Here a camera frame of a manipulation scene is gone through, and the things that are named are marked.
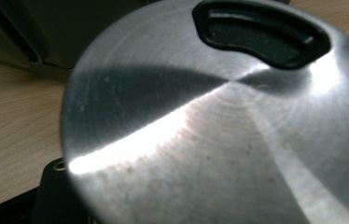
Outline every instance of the wooden surface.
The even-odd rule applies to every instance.
[[[291,6],[349,34],[349,0],[292,0]],[[64,85],[0,64],[0,203],[38,186],[43,168],[60,158]]]

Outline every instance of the black handle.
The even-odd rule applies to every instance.
[[[281,69],[301,68],[330,49],[320,27],[261,3],[203,1],[192,15],[207,45],[248,53]]]
[[[281,2],[281,3],[284,3],[284,4],[289,4],[290,3],[290,0],[273,0],[275,2]]]

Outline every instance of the black plastic grip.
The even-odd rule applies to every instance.
[[[262,3],[203,1],[192,16],[205,44],[253,55],[276,68],[301,68],[330,49],[323,29]]]

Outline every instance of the metal pot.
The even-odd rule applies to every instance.
[[[78,61],[62,140],[104,223],[349,223],[349,37],[275,2],[152,4]]]

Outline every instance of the brushed metal surface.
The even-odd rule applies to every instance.
[[[197,0],[132,13],[87,49],[63,103],[63,153],[103,223],[349,223],[349,38],[274,69],[197,36]]]

